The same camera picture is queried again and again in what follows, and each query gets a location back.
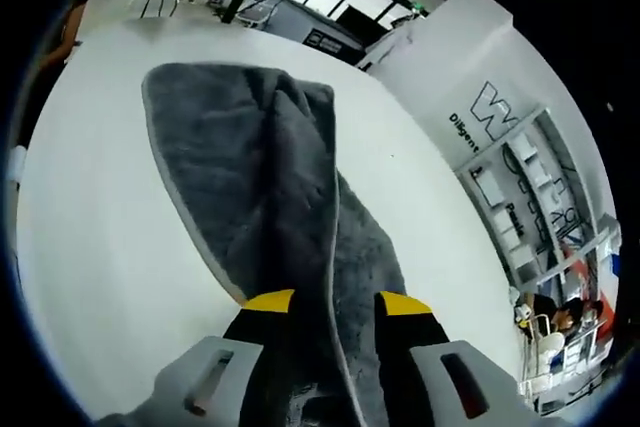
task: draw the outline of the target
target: gray towel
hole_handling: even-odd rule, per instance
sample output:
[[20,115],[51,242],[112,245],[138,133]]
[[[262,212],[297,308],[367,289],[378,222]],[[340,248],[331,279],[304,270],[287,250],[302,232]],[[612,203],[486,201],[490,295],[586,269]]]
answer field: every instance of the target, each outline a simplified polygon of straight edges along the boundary
[[[238,300],[293,288],[322,304],[328,330],[309,341],[334,352],[361,420],[387,425],[374,295],[404,293],[404,280],[389,237],[337,173],[331,88],[276,69],[166,64],[142,91],[161,177],[213,275]],[[303,390],[300,402],[318,386]]]

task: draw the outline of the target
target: white tabletop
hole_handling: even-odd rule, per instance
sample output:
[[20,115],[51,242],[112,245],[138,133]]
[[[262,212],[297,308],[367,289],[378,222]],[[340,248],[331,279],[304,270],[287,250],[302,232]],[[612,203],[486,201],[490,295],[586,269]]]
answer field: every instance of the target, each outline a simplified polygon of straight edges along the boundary
[[238,311],[160,179],[141,82],[165,62],[278,67],[336,93],[338,168],[391,237],[410,295],[516,376],[508,284],[480,218],[432,142],[372,77],[301,44],[177,18],[89,35],[43,110],[18,205],[29,312],[54,367],[96,418],[125,412]]

